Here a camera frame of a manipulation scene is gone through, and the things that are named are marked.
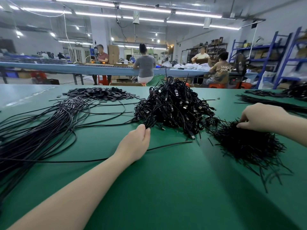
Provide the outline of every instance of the white cloth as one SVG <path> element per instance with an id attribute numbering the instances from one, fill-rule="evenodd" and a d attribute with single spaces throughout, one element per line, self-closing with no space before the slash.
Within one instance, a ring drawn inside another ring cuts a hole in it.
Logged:
<path id="1" fill-rule="evenodd" d="M 210 58 L 210 56 L 207 53 L 201 54 L 198 53 L 196 56 L 194 56 L 195 59 L 205 59 L 205 58 Z"/>
<path id="2" fill-rule="evenodd" d="M 139 77 L 138 76 L 138 82 L 142 84 L 146 84 L 147 82 L 150 82 L 153 79 L 152 77 Z"/>

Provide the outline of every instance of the stool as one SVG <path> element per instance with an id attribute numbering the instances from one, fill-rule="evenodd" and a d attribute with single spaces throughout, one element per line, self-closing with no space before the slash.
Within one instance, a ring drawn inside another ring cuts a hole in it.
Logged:
<path id="1" fill-rule="evenodd" d="M 247 83 L 247 82 L 242 82 L 241 84 L 241 88 L 243 89 L 250 89 L 251 88 L 251 83 Z"/>
<path id="2" fill-rule="evenodd" d="M 209 88 L 225 88 L 225 84 L 210 84 Z"/>
<path id="3" fill-rule="evenodd" d="M 98 85 L 102 84 L 102 85 L 109 85 L 108 79 L 106 77 L 106 75 L 102 75 L 102 80 L 99 79 L 99 75 L 97 75 L 98 77 Z"/>

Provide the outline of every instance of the man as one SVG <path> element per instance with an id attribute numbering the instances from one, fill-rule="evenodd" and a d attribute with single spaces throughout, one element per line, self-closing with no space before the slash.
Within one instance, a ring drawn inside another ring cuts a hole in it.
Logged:
<path id="1" fill-rule="evenodd" d="M 227 62 L 228 52 L 224 51 L 219 55 L 219 62 L 210 69 L 209 73 L 214 74 L 206 81 L 203 81 L 202 87 L 208 87 L 209 84 L 227 84 L 229 79 L 229 72 L 231 64 Z"/>
<path id="2" fill-rule="evenodd" d="M 109 55 L 106 54 L 104 51 L 103 51 L 103 46 L 101 44 L 98 44 L 97 45 L 97 50 L 99 52 L 99 57 L 98 57 L 98 61 L 103 63 L 108 63 L 109 62 Z M 112 76 L 107 76 L 108 77 L 108 83 L 111 82 L 111 77 Z M 93 75 L 93 80 L 94 80 L 94 85 L 97 85 L 97 75 Z"/>
<path id="3" fill-rule="evenodd" d="M 196 56 L 192 58 L 192 63 L 195 63 L 196 59 L 206 59 L 206 58 L 210 59 L 210 56 L 207 53 L 205 53 L 205 51 L 206 51 L 206 47 L 202 46 L 201 53 L 198 53 Z"/>

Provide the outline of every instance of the ceiling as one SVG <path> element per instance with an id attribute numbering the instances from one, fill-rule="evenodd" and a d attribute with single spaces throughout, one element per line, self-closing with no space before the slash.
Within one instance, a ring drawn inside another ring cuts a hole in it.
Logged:
<path id="1" fill-rule="evenodd" d="M 129 3 L 129 4 L 140 4 L 147 6 L 155 6 L 159 4 L 161 8 L 171 8 L 178 9 L 189 12 L 203 11 L 212 14 L 223 14 L 230 13 L 233 0 L 104 0 L 104 1 L 114 1 L 119 3 Z M 239 15 L 243 8 L 246 6 L 250 0 L 235 0 L 232 12 Z M 6 0 L 9 5 L 16 5 L 18 7 L 31 7 L 31 8 L 42 8 L 42 9 L 55 9 L 63 10 L 63 4 L 67 11 L 75 12 L 90 12 L 90 13 L 103 13 L 103 14 L 115 14 L 115 8 L 106 7 L 96 7 L 92 5 L 75 4 L 75 3 L 59 3 L 46 0 Z M 57 16 L 59 14 L 55 13 L 42 13 L 37 12 L 40 15 Z M 5 11 L 0 11 L 0 27 L 15 28 L 16 26 L 20 30 L 31 30 L 31 31 L 52 31 L 60 39 L 66 39 L 65 34 L 65 23 L 64 16 L 59 17 L 44 17 L 34 13 L 30 13 L 23 10 L 14 10 L 12 13 Z M 116 14 L 119 16 L 132 16 L 133 10 L 119 9 Z M 196 16 L 186 16 L 178 14 L 169 13 L 155 13 L 140 11 L 140 17 L 152 18 L 152 19 L 166 19 L 175 21 L 188 21 L 195 23 L 203 23 L 203 17 Z M 115 18 L 105 18 L 101 17 L 104 21 L 108 22 L 111 28 L 112 36 L 116 41 L 125 41 L 125 37 L 129 42 L 134 42 L 134 36 L 136 36 L 137 42 L 152 42 L 152 38 L 160 40 L 161 44 L 165 43 L 165 36 L 167 35 L 167 43 L 174 44 L 176 38 L 179 35 L 186 35 L 191 30 L 196 27 L 199 31 L 203 30 L 201 26 L 188 26 L 172 23 L 160 23 L 160 22 L 150 22 L 141 21 L 139 25 L 132 24 L 131 19 L 120 19 L 121 27 L 116 23 Z M 91 23 L 88 16 L 66 14 L 66 30 L 69 39 L 71 40 L 83 40 L 86 42 L 92 42 L 91 37 Z M 228 25 L 234 23 L 234 20 L 228 19 L 212 19 L 212 24 L 215 25 Z"/>

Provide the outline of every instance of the floor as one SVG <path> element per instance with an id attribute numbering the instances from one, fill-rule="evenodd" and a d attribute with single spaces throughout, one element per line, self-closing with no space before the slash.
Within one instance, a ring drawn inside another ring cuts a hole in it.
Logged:
<path id="1" fill-rule="evenodd" d="M 62 84 L 74 84 L 74 78 L 72 74 L 48 74 L 46 73 L 48 79 L 57 79 L 59 80 L 60 85 Z M 7 82 L 9 84 L 33 84 L 32 79 L 23 79 L 23 78 L 12 78 L 7 77 Z M 78 85 L 81 85 L 80 77 L 77 77 Z M 93 85 L 94 81 L 92 76 L 83 76 L 83 82 L 85 85 Z M 3 79 L 0 77 L 0 84 L 5 84 Z"/>

